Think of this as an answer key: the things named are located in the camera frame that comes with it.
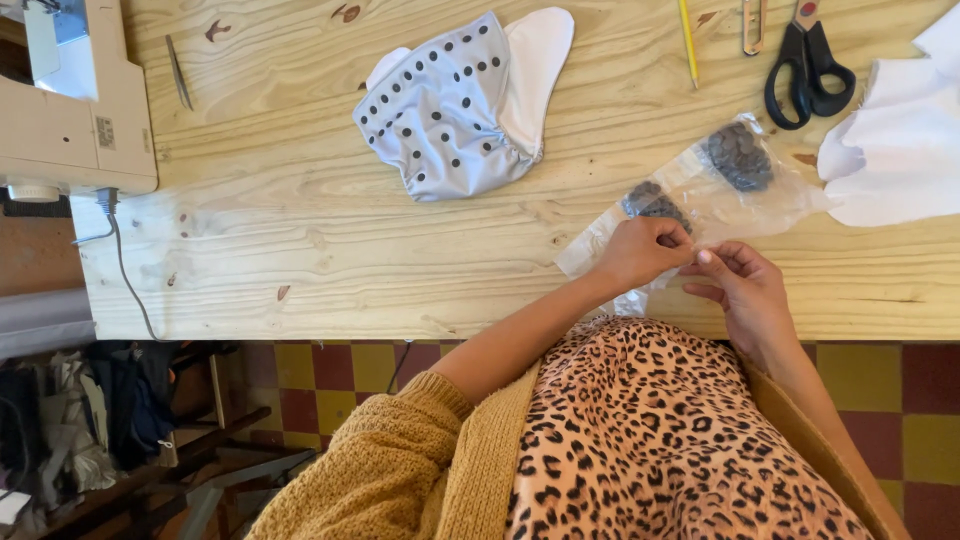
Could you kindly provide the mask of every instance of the leopard print fabric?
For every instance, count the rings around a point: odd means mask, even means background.
[[[870,535],[756,409],[732,351],[604,316],[544,358],[504,537]]]

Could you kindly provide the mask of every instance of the woman's right hand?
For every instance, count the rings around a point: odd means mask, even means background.
[[[783,273],[754,248],[725,242],[703,250],[680,275],[704,276],[719,285],[685,283],[684,291],[719,304],[731,343],[761,367],[769,369],[770,359],[799,346]]]

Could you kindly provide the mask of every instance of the plastic bag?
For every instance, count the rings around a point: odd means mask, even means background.
[[[823,189],[777,159],[751,113],[698,140],[594,220],[554,262],[570,278],[592,268],[613,230],[637,216],[672,217],[697,247],[732,238],[784,233],[809,214],[832,208]],[[601,307],[642,316],[651,290],[666,287],[677,269]]]

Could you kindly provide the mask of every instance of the wooden table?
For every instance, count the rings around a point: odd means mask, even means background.
[[[677,3],[535,0],[131,0],[127,43],[144,66],[160,190],[119,206],[125,262],[168,338],[463,338],[566,281],[553,258],[645,174],[739,112],[772,127],[761,89],[795,3],[770,0],[764,51],[740,50],[739,0],[689,0],[700,90]],[[837,60],[914,58],[910,39],[954,0],[824,0]],[[350,119],[385,53],[471,21],[542,7],[576,35],[546,118],[544,160],[481,197],[414,203]],[[177,97],[176,43],[195,112]],[[824,133],[846,112],[773,136],[816,183]],[[78,235],[101,232],[74,207]],[[752,242],[784,271],[803,339],[960,336],[960,216],[851,229],[828,215]],[[101,338],[146,336],[115,246],[82,248]],[[716,307],[676,280],[650,313],[705,336]]]

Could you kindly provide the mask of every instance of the sewing machine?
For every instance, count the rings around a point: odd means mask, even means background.
[[[0,76],[0,186],[11,199],[156,189],[143,69],[127,60],[119,0],[0,0],[3,15],[26,26],[34,82]]]

